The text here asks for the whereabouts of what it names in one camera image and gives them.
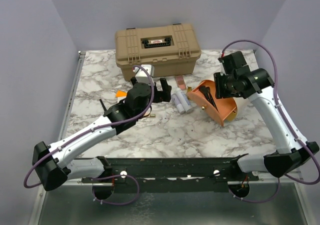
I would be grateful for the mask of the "black fan makeup brush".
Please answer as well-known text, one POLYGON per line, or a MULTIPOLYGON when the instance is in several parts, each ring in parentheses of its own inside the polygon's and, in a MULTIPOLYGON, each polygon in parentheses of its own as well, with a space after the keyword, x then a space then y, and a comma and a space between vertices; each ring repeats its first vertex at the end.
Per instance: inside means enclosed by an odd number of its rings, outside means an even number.
POLYGON ((205 99, 208 102, 211 102, 211 93, 209 92, 206 86, 204 85, 200 86, 199 91, 204 95, 205 99))

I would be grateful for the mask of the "white round makeup organizer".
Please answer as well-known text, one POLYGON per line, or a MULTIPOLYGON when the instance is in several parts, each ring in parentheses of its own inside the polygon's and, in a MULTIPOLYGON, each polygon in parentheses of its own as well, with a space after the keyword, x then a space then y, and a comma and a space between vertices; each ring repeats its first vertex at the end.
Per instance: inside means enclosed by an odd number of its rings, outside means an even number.
POLYGON ((196 88, 191 92, 187 92, 187 96, 198 106, 204 108, 207 115, 212 118, 220 126, 224 126, 226 122, 232 122, 241 111, 249 104, 248 99, 230 97, 230 98, 216 98, 216 86, 213 80, 203 80, 196 88), (206 86, 209 88, 210 93, 217 106, 216 110, 213 105, 206 100, 204 95, 199 91, 200 86, 206 86))

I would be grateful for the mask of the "black round makeup brush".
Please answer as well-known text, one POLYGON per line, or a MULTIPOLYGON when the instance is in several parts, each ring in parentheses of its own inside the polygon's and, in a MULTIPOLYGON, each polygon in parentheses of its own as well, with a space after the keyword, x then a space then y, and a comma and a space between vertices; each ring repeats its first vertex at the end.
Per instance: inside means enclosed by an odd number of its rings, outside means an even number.
POLYGON ((218 110, 218 107, 217 107, 217 105, 216 105, 216 103, 215 103, 215 101, 214 101, 211 93, 208 92, 207 95, 208 95, 208 98, 209 98, 210 103, 213 105, 213 107, 214 107, 216 110, 218 110))

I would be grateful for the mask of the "black thin makeup brush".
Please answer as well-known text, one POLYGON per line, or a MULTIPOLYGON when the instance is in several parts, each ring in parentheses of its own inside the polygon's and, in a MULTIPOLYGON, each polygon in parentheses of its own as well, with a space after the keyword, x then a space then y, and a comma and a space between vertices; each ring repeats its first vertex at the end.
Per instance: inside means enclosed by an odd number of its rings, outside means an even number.
POLYGON ((103 100, 101 98, 99 99, 99 102, 100 102, 100 104, 102 106, 103 112, 106 112, 107 108, 106 108, 106 106, 105 106, 105 104, 104 104, 104 102, 103 102, 103 100))

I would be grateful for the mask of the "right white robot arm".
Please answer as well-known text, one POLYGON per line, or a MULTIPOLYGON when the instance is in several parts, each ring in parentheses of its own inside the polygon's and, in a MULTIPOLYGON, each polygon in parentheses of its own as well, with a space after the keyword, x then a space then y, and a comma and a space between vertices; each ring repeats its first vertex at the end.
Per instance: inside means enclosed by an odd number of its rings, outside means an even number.
POLYGON ((275 143, 276 151, 271 154, 243 155, 237 164, 230 167, 229 174, 240 181, 248 172, 268 172, 280 178, 305 164, 320 147, 315 141, 308 141, 297 129, 280 99, 274 94, 275 83, 262 68, 250 71, 242 68, 242 74, 216 72, 215 97, 248 99, 259 112, 275 143))

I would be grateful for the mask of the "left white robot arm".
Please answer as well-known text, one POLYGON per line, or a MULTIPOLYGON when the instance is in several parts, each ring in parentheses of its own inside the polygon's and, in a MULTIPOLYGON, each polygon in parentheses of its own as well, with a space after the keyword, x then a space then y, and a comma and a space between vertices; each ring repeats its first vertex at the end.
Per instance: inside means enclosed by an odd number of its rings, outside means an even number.
POLYGON ((83 161, 77 157, 98 143, 119 135, 133 127, 153 103, 169 102, 172 87, 164 77, 159 79, 162 90, 156 85, 148 85, 131 78, 133 87, 126 98, 110 108, 96 121, 60 141, 45 144, 43 141, 34 146, 32 167, 40 184, 46 191, 60 187, 68 180, 92 177, 106 182, 111 175, 106 159, 95 157, 83 161))

